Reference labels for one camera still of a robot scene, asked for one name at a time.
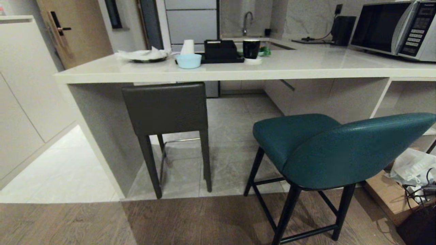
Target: tiled floor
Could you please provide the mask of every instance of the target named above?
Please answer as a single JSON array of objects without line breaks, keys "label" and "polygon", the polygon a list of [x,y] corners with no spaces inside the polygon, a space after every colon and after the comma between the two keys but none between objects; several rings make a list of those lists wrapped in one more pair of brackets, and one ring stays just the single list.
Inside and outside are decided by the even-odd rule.
[{"label": "tiled floor", "polygon": [[[203,180],[198,142],[169,144],[164,166],[163,198],[242,194],[257,151],[252,136],[254,122],[281,116],[266,95],[231,96],[208,99],[209,145],[212,188]],[[165,140],[198,137],[197,132],[164,135]],[[160,154],[157,138],[157,163]],[[277,171],[265,157],[258,177],[275,177]],[[261,186],[264,192],[283,192],[285,183]],[[155,199],[145,165],[141,168],[127,199]],[[102,167],[80,127],[75,127],[37,158],[2,191],[5,203],[71,203],[118,201]]]}]

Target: door handle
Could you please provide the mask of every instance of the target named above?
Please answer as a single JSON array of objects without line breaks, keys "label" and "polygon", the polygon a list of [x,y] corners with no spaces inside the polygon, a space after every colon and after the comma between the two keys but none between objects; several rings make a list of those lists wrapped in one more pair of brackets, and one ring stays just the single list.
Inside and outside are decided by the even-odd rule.
[{"label": "door handle", "polygon": [[69,31],[69,30],[71,30],[71,27],[58,27],[58,31],[59,32],[61,32],[61,31]]},{"label": "door handle", "polygon": [[64,35],[64,31],[71,30],[71,27],[61,27],[61,23],[59,22],[58,17],[56,16],[56,12],[50,11],[50,14],[51,14],[51,17],[54,21],[54,24],[56,25],[56,29],[58,30],[60,36]]},{"label": "door handle", "polygon": [[57,43],[59,43],[62,47],[66,47],[65,45],[65,36],[63,30],[59,30],[61,28],[61,25],[59,23],[59,20],[56,16],[56,13],[54,11],[48,11],[47,12],[48,19],[50,20],[51,24],[51,33],[53,33],[54,38],[57,40]]}]

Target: window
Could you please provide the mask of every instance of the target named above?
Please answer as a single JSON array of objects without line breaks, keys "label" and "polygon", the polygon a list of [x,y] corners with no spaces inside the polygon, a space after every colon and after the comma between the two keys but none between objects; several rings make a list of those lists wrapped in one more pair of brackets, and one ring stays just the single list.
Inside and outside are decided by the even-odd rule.
[{"label": "window", "polygon": [[121,29],[123,25],[119,19],[118,8],[116,7],[115,0],[105,0],[105,2],[109,13],[110,23],[112,24],[112,29]]}]

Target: stool leg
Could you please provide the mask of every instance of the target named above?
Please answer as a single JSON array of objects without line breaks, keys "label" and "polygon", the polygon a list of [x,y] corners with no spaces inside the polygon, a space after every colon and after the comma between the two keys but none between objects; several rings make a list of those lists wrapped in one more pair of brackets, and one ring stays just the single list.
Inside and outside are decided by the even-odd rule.
[{"label": "stool leg", "polygon": [[291,219],[292,212],[294,211],[295,204],[297,204],[298,197],[300,196],[301,189],[298,186],[291,186],[288,197],[286,198],[285,206],[283,207],[280,216],[279,225],[277,226],[274,240],[271,245],[279,245],[282,240],[283,233],[285,233],[289,220]]},{"label": "stool leg", "polygon": [[259,149],[257,150],[256,153],[256,158],[254,159],[253,167],[251,168],[250,177],[248,177],[248,183],[247,186],[245,187],[244,196],[248,195],[248,192],[250,191],[250,188],[253,185],[254,177],[256,177],[257,170],[259,169],[264,154],[265,151],[259,146]]},{"label": "stool leg", "polygon": [[337,229],[333,231],[332,239],[337,241],[339,239],[339,234],[344,224],[345,216],[347,215],[348,207],[350,207],[351,198],[353,197],[354,188],[356,184],[347,185],[342,191],[341,203],[339,204],[339,210],[337,211],[336,224]]},{"label": "stool leg", "polygon": [[165,143],[164,143],[164,138],[162,137],[161,134],[157,135],[157,140],[159,141],[160,150],[162,151],[162,153],[164,153]]},{"label": "stool leg", "polygon": [[209,158],[209,133],[200,130],[201,153],[203,155],[203,178],[206,180],[208,192],[212,192],[211,163]]},{"label": "stool leg", "polygon": [[156,198],[160,199],[162,197],[162,190],[160,189],[159,177],[157,175],[156,164],[154,162],[150,136],[138,136],[138,139],[142,154],[144,155],[145,164],[147,165],[148,173],[150,175],[151,183],[153,184],[154,193],[156,193]]}]

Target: wooden floor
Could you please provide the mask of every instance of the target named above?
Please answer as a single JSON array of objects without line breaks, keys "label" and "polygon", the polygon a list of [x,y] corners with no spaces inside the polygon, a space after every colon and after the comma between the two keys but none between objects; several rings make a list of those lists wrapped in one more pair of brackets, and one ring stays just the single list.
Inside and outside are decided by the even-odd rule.
[{"label": "wooden floor", "polygon": [[1,245],[135,245],[119,202],[0,204]]},{"label": "wooden floor", "polygon": [[[341,190],[325,192],[338,205]],[[278,221],[285,194],[264,196]],[[0,244],[270,244],[273,232],[255,196],[96,204],[0,204]],[[334,223],[316,192],[303,192],[285,236]],[[404,244],[365,190],[355,191],[338,242],[330,233],[291,244]]]}]

